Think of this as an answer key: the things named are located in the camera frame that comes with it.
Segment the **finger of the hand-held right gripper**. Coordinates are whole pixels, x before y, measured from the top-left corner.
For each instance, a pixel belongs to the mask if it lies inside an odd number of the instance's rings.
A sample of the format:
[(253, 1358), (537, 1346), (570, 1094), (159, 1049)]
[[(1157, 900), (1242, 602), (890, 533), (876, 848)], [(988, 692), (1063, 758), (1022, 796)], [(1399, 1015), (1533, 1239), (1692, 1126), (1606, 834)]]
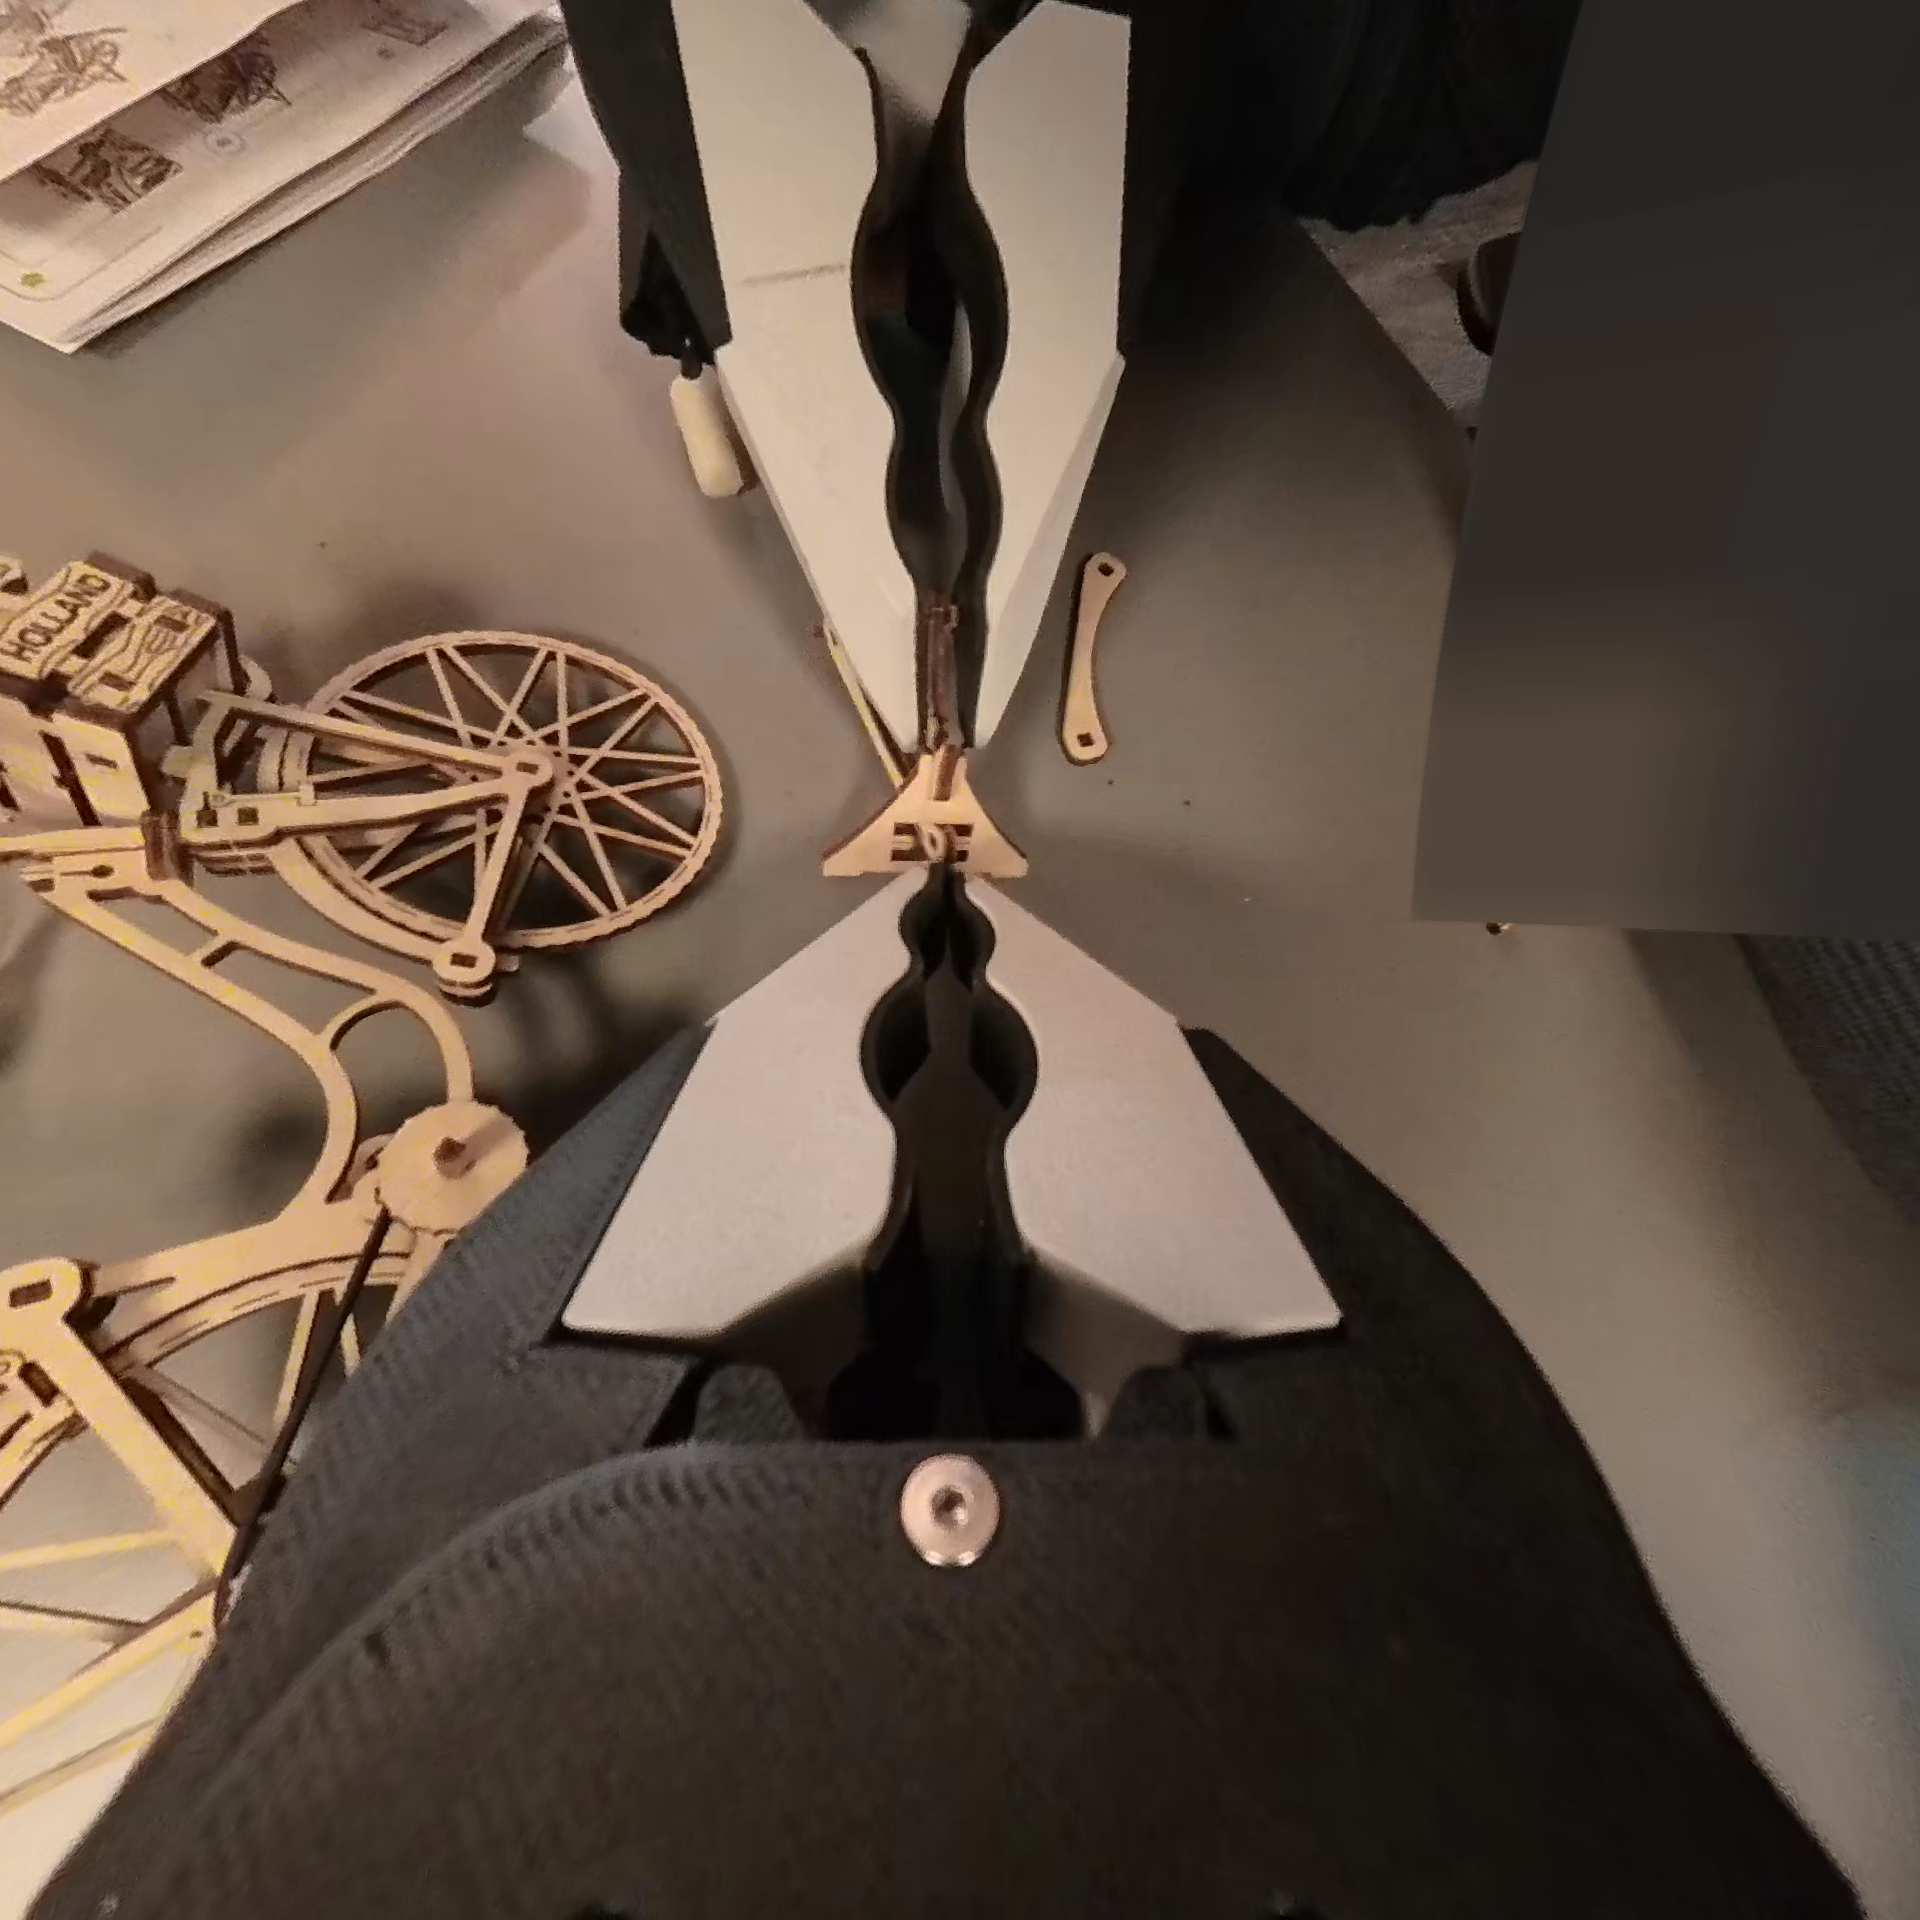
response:
[(1079, 5), (977, 18), (929, 145), (929, 218), (965, 373), (957, 713), (989, 743), (1040, 636), (1121, 373), (1130, 22)]
[(893, 217), (938, 109), (938, 8), (685, 2), (680, 66), (726, 302), (717, 378), (828, 626), (909, 749), (938, 354), (909, 336)]

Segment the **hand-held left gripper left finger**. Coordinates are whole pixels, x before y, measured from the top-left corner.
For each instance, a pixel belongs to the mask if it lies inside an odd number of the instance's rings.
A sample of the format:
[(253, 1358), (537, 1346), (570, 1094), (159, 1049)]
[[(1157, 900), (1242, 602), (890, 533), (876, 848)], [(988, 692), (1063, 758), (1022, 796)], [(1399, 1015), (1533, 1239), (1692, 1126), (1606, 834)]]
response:
[(857, 1353), (857, 1268), (893, 1201), (896, 1129), (861, 1036), (906, 972), (886, 880), (705, 1026), (567, 1308), (605, 1337), (772, 1368), (822, 1402)]

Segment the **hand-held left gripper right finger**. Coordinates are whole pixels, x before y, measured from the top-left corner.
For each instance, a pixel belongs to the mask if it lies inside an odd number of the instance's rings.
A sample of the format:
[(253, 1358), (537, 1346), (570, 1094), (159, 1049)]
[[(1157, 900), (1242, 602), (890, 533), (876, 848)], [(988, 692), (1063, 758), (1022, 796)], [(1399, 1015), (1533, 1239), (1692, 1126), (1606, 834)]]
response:
[(980, 882), (985, 988), (1033, 1040), (1004, 1146), (1036, 1265), (1024, 1342), (1104, 1425), (1191, 1346), (1319, 1335), (1342, 1311), (1177, 1018)]

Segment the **wooden model stand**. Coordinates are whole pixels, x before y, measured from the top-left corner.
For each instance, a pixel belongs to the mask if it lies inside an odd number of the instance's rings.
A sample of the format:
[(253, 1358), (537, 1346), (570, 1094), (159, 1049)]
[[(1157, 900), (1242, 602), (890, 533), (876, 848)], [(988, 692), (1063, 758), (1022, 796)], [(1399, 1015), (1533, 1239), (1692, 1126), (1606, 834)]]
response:
[(918, 614), (921, 743), (893, 796), (853, 834), (822, 852), (822, 876), (868, 877), (902, 869), (951, 869), (983, 880), (1018, 880), (1029, 860), (980, 804), (968, 777), (956, 666), (957, 607), (934, 592)]

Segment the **wooden bicycle model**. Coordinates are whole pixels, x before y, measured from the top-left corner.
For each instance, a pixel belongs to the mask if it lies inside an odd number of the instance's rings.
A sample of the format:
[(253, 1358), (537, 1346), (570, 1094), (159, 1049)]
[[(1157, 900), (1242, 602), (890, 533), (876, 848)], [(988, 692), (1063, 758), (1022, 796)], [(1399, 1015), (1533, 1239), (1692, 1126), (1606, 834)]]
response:
[(224, 1623), (305, 1416), (529, 1160), (452, 1015), (708, 871), (697, 714), (559, 636), (442, 630), (302, 698), (226, 607), (5, 559), (5, 876), (287, 1054), (312, 1167), (257, 1222), (5, 1268), (5, 1517), (76, 1454), (134, 1516), (5, 1541), (5, 1809), (136, 1752)]

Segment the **curved wooden strip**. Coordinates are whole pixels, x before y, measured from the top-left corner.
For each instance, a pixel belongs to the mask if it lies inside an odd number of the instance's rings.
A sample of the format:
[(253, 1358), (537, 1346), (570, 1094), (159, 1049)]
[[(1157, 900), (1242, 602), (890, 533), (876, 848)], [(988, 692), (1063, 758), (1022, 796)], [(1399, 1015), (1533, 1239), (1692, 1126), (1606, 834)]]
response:
[(1112, 744), (1096, 692), (1096, 644), (1102, 618), (1124, 581), (1127, 565), (1110, 550), (1094, 550), (1079, 567), (1061, 703), (1061, 744), (1069, 765), (1104, 760)]

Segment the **white instruction booklet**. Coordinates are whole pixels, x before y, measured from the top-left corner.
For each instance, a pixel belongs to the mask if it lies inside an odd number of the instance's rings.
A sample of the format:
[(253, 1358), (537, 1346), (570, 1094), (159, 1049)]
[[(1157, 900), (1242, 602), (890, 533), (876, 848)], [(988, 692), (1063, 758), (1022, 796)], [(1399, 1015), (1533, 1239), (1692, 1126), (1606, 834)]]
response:
[(5, 2), (5, 327), (85, 346), (562, 40), (529, 2)]

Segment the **person's dark knit sweater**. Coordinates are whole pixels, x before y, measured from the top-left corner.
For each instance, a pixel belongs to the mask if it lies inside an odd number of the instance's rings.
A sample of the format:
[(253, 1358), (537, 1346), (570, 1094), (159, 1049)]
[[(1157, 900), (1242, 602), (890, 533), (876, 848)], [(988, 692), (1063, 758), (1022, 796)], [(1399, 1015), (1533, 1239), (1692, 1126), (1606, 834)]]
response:
[(1918, 1217), (1918, 942), (1742, 935), (1788, 1049), (1865, 1174)]

